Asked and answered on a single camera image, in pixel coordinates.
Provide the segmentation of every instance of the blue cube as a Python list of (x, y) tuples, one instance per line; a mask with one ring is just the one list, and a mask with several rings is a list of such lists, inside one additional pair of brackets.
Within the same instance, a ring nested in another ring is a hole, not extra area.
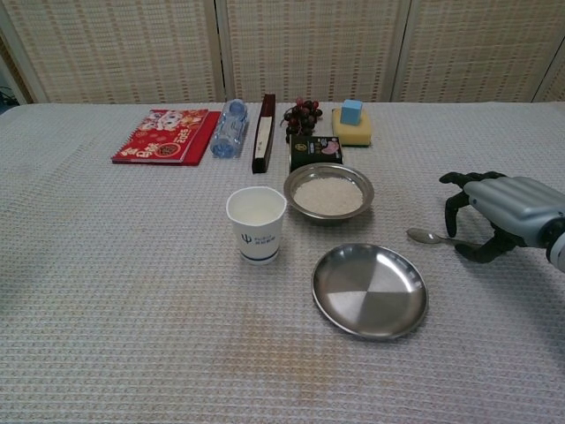
[(359, 125), (361, 122), (361, 109), (363, 102), (359, 100), (346, 100), (342, 106), (340, 122), (346, 125)]

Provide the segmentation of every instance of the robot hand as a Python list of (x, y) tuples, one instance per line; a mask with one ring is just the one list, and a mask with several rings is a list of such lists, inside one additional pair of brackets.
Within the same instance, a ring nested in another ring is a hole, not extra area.
[(490, 262), (520, 247), (546, 249), (547, 259), (565, 272), (565, 194), (527, 177), (506, 177), (498, 172), (460, 174), (440, 178), (462, 191), (445, 203), (450, 237), (457, 233), (457, 211), (470, 204), (491, 223), (494, 236), (479, 248), (456, 245), (470, 261)]

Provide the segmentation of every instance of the waffle-textured cloth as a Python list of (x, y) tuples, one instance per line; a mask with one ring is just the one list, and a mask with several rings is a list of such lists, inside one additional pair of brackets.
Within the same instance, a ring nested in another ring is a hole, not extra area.
[[(335, 106), (322, 105), (326, 117)], [(480, 265), (405, 235), (445, 233), (444, 201), (458, 191), (438, 182), (448, 171), (565, 191), (562, 103), (366, 103), (373, 145), (344, 156), (373, 182), (372, 211), (319, 227), (289, 209), (264, 267), (238, 255), (225, 201), (245, 186), (283, 189), (284, 128), (266, 174), (251, 173), (258, 103), (239, 159), (112, 164), (150, 108), (0, 116), (0, 421), (565, 422), (565, 275), (540, 249)], [(326, 118), (316, 133), (330, 129)], [(461, 239), (492, 234), (472, 208), (459, 228)], [(430, 299), (419, 328), (368, 342), (321, 315), (313, 267), (344, 242), (414, 263)]]

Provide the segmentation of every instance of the rice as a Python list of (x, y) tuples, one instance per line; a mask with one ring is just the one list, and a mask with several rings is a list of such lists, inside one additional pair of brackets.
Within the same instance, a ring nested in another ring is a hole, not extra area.
[(302, 208), (321, 215), (344, 215), (363, 204), (363, 194), (358, 187), (344, 178), (318, 178), (298, 187), (295, 202)]

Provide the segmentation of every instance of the metal plate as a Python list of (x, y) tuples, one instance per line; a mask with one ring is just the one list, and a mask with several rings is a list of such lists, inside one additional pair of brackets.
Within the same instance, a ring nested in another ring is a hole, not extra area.
[(326, 253), (312, 275), (314, 301), (337, 327), (371, 339), (415, 329), (427, 289), (414, 265), (384, 247), (348, 244)]
[[(331, 177), (347, 179), (361, 191), (363, 194), (363, 204), (357, 210), (349, 214), (329, 216), (317, 214), (296, 203), (294, 194), (302, 184), (312, 181), (313, 179)], [(294, 209), (305, 215), (311, 221), (328, 225), (342, 223), (368, 210), (373, 203), (374, 189), (369, 178), (358, 170), (341, 165), (340, 163), (313, 163), (311, 165), (301, 166), (290, 173), (284, 182), (284, 197), (286, 197), (287, 201), (289, 201)]]

